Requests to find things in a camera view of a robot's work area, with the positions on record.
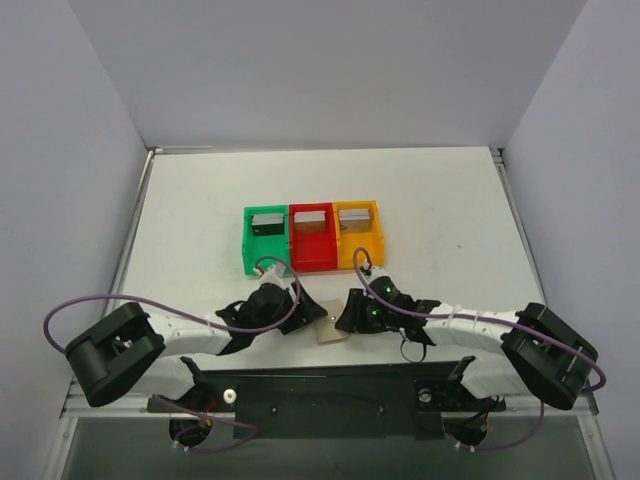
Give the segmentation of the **beige leather card holder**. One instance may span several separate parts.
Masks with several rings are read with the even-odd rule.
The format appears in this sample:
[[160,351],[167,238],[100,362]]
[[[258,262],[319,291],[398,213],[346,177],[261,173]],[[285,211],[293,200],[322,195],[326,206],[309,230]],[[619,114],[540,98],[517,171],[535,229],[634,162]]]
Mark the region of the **beige leather card holder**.
[[349,334],[336,327],[336,323],[344,310],[344,304],[340,299],[325,300],[320,306],[326,311],[326,315],[314,322],[316,340],[319,345],[345,341]]

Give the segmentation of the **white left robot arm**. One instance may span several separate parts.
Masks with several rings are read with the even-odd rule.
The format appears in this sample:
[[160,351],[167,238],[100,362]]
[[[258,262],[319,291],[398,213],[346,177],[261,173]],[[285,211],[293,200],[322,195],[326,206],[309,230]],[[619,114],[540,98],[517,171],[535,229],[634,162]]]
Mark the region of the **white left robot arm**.
[[287,335],[327,315],[296,281],[288,287],[262,284],[247,299],[216,311],[220,329],[207,320],[151,315],[133,301],[72,340],[64,354],[92,407],[137,391],[158,393],[192,412],[203,405],[206,388],[193,378],[183,357],[231,355],[263,332],[275,329]]

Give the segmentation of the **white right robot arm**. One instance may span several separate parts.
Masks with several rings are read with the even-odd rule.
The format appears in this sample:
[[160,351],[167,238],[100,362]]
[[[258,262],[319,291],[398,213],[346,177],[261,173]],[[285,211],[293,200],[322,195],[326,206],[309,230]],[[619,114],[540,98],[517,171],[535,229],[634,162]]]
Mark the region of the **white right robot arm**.
[[396,332],[423,346],[455,346],[489,353],[447,383],[449,402],[468,409],[480,399],[532,395],[572,409],[598,359],[597,350],[547,306],[520,311],[464,310],[438,300],[414,299],[387,278],[350,290],[337,329]]

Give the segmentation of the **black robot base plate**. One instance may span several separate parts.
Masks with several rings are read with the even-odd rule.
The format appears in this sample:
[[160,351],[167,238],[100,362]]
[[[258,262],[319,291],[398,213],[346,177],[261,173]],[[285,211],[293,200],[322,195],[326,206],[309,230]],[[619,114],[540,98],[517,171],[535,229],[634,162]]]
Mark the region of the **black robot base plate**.
[[505,410],[501,394],[474,397],[462,384],[473,362],[202,370],[180,359],[193,386],[177,399],[169,435],[203,449],[217,427],[237,443],[258,439],[373,439],[447,433],[483,438],[489,414]]

